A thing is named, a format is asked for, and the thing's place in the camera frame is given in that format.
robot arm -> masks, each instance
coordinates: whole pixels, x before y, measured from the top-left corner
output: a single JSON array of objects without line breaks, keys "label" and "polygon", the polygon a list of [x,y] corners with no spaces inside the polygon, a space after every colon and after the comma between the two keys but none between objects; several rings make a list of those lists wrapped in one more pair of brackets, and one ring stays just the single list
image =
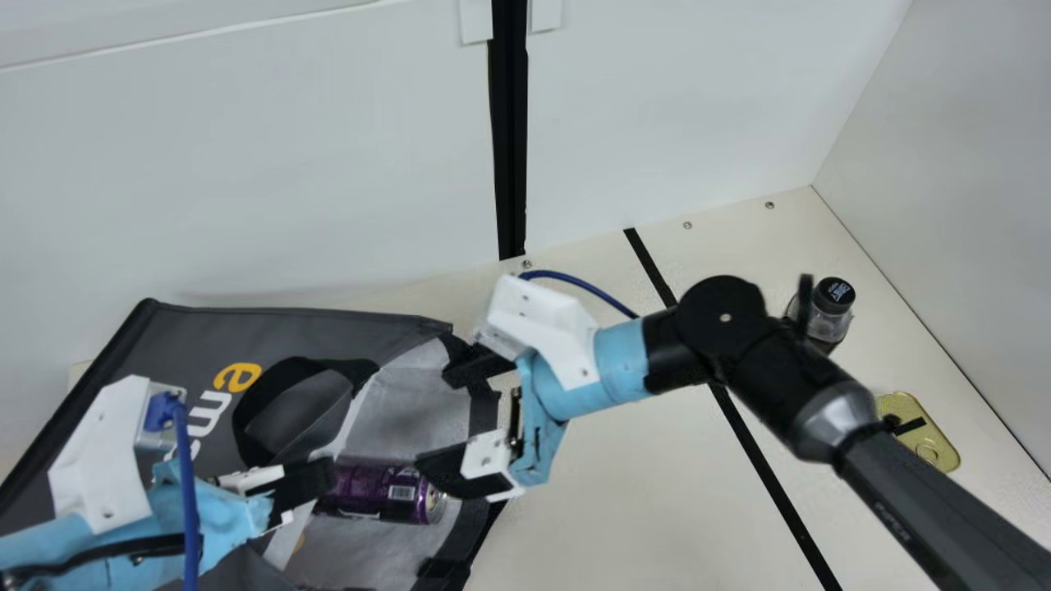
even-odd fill
[{"label": "robot arm", "polygon": [[521,390],[508,430],[417,458],[453,495],[518,496],[547,482],[571,419],[719,382],[797,457],[831,465],[940,588],[1051,589],[1051,554],[894,441],[868,389],[741,279],[599,329],[574,299],[506,277],[477,338],[515,360]]}]

white clip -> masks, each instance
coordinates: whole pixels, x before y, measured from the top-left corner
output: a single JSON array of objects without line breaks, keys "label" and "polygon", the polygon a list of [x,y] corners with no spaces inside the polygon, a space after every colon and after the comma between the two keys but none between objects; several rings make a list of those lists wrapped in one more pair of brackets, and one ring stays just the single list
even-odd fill
[{"label": "white clip", "polygon": [[233,472],[215,477],[215,484],[224,490],[244,495],[253,488],[259,488],[265,484],[285,477],[284,466],[256,467],[244,472]]},{"label": "white clip", "polygon": [[494,0],[459,0],[460,41],[465,45],[481,43],[493,38],[492,1]]},{"label": "white clip", "polygon": [[530,32],[542,33],[562,27],[562,0],[532,0]]}]

black strap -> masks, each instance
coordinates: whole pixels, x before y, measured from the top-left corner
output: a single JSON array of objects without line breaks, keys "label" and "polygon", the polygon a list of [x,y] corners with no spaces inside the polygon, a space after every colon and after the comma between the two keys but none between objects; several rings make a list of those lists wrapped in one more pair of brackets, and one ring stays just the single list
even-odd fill
[{"label": "black strap", "polygon": [[282,513],[317,498],[334,486],[335,462],[331,457],[318,457],[306,464],[286,465],[283,478],[250,489],[245,494],[271,493],[273,509],[268,527],[272,528],[281,524]]},{"label": "black strap", "polygon": [[275,363],[241,396],[230,415],[233,439],[245,465],[266,466],[280,453],[280,450],[267,449],[248,434],[247,429],[251,422],[289,388],[327,370],[339,373],[351,383],[351,398],[353,398],[369,378],[379,370],[379,366],[368,360],[338,361],[307,358],[288,358]]}]

white wall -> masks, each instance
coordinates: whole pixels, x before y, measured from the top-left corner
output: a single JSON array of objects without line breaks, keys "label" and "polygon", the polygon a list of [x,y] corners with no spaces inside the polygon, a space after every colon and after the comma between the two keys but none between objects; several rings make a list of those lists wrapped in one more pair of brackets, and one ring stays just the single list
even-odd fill
[{"label": "white wall", "polygon": [[915,0],[815,183],[1045,471],[1049,30],[1043,0]]},{"label": "white wall", "polygon": [[495,259],[486,47],[455,7],[0,70],[0,474],[142,298],[322,304]]},{"label": "white wall", "polygon": [[911,0],[566,0],[528,38],[531,250],[809,185]]}]

